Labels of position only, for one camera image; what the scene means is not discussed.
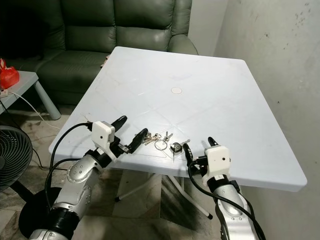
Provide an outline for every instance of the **small lock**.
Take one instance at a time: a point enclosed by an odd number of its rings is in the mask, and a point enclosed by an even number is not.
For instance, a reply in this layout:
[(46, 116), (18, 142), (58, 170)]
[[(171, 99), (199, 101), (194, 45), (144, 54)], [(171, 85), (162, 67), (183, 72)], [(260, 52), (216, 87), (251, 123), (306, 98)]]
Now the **small lock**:
[(170, 149), (174, 153), (180, 153), (182, 152), (182, 146), (178, 142), (174, 142), (173, 144), (170, 145)]

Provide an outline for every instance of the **black cable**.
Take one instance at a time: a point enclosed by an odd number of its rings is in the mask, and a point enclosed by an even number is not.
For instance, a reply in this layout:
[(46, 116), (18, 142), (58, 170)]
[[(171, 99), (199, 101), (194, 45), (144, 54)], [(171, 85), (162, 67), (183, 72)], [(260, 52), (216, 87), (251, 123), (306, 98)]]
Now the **black cable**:
[(200, 191), (202, 192), (203, 194), (205, 195), (208, 195), (214, 199), (219, 199), (220, 201), (224, 201), (226, 202), (227, 204), (230, 204), (232, 206), (234, 206), (235, 208), (237, 208), (238, 210), (240, 210), (241, 212), (243, 212), (245, 215), (247, 215), (247, 217), (252, 221), (253, 225), (254, 225), (254, 228), (255, 228), (255, 231), (256, 231), (256, 234), (258, 235), (259, 239), (260, 240), (266, 240), (266, 237), (265, 237), (265, 234), (264, 234), (264, 231), (262, 230), (261, 226), (259, 225), (258, 221), (255, 219), (255, 217), (253, 217), (247, 210), (245, 210), (242, 206), (236, 204), (235, 202), (225, 198), (225, 197), (222, 197), (216, 193), (212, 193), (212, 192), (209, 192), (209, 191), (206, 191), (204, 190), (200, 185), (198, 185), (198, 183), (195, 181), (194, 177), (192, 176), (192, 172), (191, 172), (191, 169), (192, 167), (194, 167), (195, 165), (199, 164), (197, 160), (195, 161), (192, 161), (188, 167), (188, 175), (189, 175), (189, 178), (192, 182), (192, 184)]
[[(73, 125), (72, 127), (70, 127), (67, 131), (65, 131), (65, 133), (62, 134), (62, 136), (59, 138), (59, 140), (56, 142), (53, 151), (52, 151), (52, 155), (51, 155), (51, 160), (50, 160), (50, 167), (49, 169), (51, 170), (53, 165), (54, 165), (54, 159), (55, 159), (55, 155), (56, 155), (56, 150), (59, 146), (59, 144), (61, 143), (61, 141), (64, 139), (64, 137), (70, 133), (73, 129), (80, 127), (80, 126), (87, 126), (89, 129), (92, 128), (92, 122), (82, 122), (82, 123), (78, 123), (76, 125)], [(48, 180), (48, 185), (49, 187), (51, 186), (51, 177)]]
[[(0, 100), (0, 104), (2, 105), (2, 107), (4, 108), (4, 110), (5, 110), (5, 112), (9, 115), (9, 117), (11, 118), (11, 120), (12, 120), (12, 122), (16, 125), (16, 127), (18, 128), (18, 129), (20, 129), (22, 132), (24, 132), (25, 134), (27, 134), (25, 131), (23, 131), (22, 129), (21, 129), (21, 127), (19, 126), (19, 124), (14, 120), (14, 118), (12, 117), (12, 115), (11, 115), (11, 113), (8, 111), (8, 109), (5, 107), (5, 105), (3, 104), (3, 102)], [(35, 154), (36, 154), (36, 156), (37, 156), (37, 158), (38, 158), (38, 160), (39, 160), (39, 164), (40, 164), (40, 166), (39, 166), (39, 168), (41, 169), (41, 170), (49, 170), (50, 169), (50, 167), (48, 167), (48, 166), (43, 166), (42, 165), (42, 162), (41, 162), (41, 160), (40, 160), (40, 157), (39, 157), (39, 154), (37, 153), (37, 151), (34, 149), (34, 148), (32, 148), (32, 150), (35, 152)], [(56, 168), (57, 170), (65, 170), (65, 171), (67, 171), (68, 169), (64, 169), (64, 168)]]
[(241, 193), (240, 193), (240, 195), (246, 200), (246, 203), (248, 204), (248, 207), (249, 207), (249, 209), (250, 209), (251, 215), (252, 215), (254, 218), (256, 218), (256, 216), (255, 216), (255, 211), (254, 211), (254, 208), (252, 207), (251, 202), (249, 202), (248, 199), (246, 199)]
[(52, 176), (52, 173), (54, 172), (54, 170), (56, 169), (56, 167), (59, 165), (59, 164), (62, 164), (64, 162), (68, 162), (68, 161), (77, 161), (79, 160), (79, 158), (67, 158), (67, 159), (63, 159), (63, 160), (60, 160), (58, 161), (49, 171), (48, 175), (46, 176), (46, 179), (45, 179), (45, 183), (44, 183), (44, 193), (45, 193), (45, 199), (46, 199), (46, 203), (49, 207), (49, 210), (51, 209), (51, 204), (50, 204), (50, 201), (49, 201), (49, 193), (48, 193), (48, 186), (49, 186), (49, 178), (51, 179), (51, 176)]
[[(40, 168), (41, 170), (44, 170), (44, 171), (49, 170), (50, 167), (48, 167), (48, 166), (43, 166), (43, 165), (42, 165), (42, 162), (41, 162), (41, 160), (40, 160), (40, 157), (39, 157), (39, 154), (37, 153), (37, 151), (36, 151), (34, 148), (32, 148), (32, 150), (35, 152), (35, 154), (36, 154), (36, 156), (37, 156), (37, 158), (38, 158), (38, 161), (39, 161), (39, 164), (40, 164), (39, 168)], [(57, 167), (56, 170), (64, 170), (64, 171), (67, 171), (68, 169)]]

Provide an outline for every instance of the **floor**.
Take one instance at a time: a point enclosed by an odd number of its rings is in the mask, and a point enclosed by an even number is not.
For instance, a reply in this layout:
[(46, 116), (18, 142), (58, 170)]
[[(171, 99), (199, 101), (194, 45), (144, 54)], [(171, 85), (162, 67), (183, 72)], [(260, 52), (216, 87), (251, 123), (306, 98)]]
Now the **floor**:
[[(47, 122), (61, 128), (73, 106), (59, 106), (61, 118), (52, 121), (41, 106), (38, 110)], [(42, 164), (49, 166), (49, 145), (59, 132), (48, 126), (30, 111), (10, 111), (14, 120), (29, 135), (33, 147), (38, 152)], [(13, 125), (9, 116), (3, 113), (1, 122)], [(43, 190), (47, 170), (39, 168), (35, 154), (29, 167), (19, 179), (34, 194)], [(61, 187), (66, 172), (57, 170), (52, 185)], [(208, 196), (193, 187), (189, 179), (184, 179), (185, 191), (202, 207), (214, 215), (206, 218), (190, 204), (173, 186), (167, 176), (158, 176), (149, 185), (133, 195), (115, 203), (114, 198), (144, 183), (149, 173), (106, 169), (92, 192), (92, 205), (74, 232), (73, 240), (218, 240), (220, 223), (215, 216), (214, 203)], [(18, 220), (25, 202), (11, 189), (0, 193), (0, 239), (24, 240), (19, 231)]]

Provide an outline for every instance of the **sofa armrest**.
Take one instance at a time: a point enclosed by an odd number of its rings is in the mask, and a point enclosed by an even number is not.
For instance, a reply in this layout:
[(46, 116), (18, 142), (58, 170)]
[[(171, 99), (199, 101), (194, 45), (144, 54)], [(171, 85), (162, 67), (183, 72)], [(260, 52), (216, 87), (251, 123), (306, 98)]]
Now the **sofa armrest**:
[(183, 34), (171, 37), (168, 45), (168, 52), (198, 55), (197, 49), (192, 41)]

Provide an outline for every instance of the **table leg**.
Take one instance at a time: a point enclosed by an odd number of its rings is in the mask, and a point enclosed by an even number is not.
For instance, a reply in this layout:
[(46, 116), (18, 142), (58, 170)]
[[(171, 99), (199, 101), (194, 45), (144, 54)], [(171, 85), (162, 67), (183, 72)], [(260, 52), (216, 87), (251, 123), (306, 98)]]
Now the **table leg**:
[(202, 206), (200, 206), (195, 200), (193, 200), (179, 185), (178, 181), (174, 176), (168, 176), (173, 185), (178, 189), (182, 196), (187, 199), (192, 205), (194, 205), (200, 212), (202, 212), (208, 219), (212, 219), (213, 216), (211, 213), (207, 212)]
[(40, 82), (36, 81), (33, 84), (33, 86), (34, 86), (36, 92), (39, 94), (39, 97), (40, 97), (41, 101), (43, 102), (43, 105), (45, 106), (46, 110), (50, 114), (50, 117), (53, 120), (59, 119), (61, 117), (59, 110), (56, 108), (54, 103), (51, 101), (50, 97), (48, 96), (48, 94), (46, 93), (44, 88), (41, 86)]
[(155, 179), (156, 177), (158, 177), (159, 174), (153, 174), (152, 177), (150, 177), (145, 183), (141, 184), (140, 186), (134, 188), (133, 190), (123, 194), (123, 195), (120, 195), (120, 196), (117, 196), (114, 200), (115, 202), (119, 202), (120, 200), (130, 196), (131, 194), (134, 194), (136, 191), (139, 191), (140, 189), (144, 188), (146, 185), (148, 185), (149, 182), (151, 182), (153, 179)]

